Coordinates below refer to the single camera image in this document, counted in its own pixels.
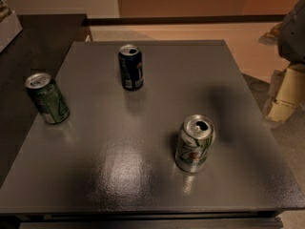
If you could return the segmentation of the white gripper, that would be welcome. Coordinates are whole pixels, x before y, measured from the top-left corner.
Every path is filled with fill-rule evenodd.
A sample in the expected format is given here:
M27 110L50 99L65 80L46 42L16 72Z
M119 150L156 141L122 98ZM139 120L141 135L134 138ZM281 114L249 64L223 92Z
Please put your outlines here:
M261 35L262 45L278 46L282 58L290 64L284 71L275 70L269 88L264 115L273 122L285 122L305 100L305 0L298 0L282 23Z

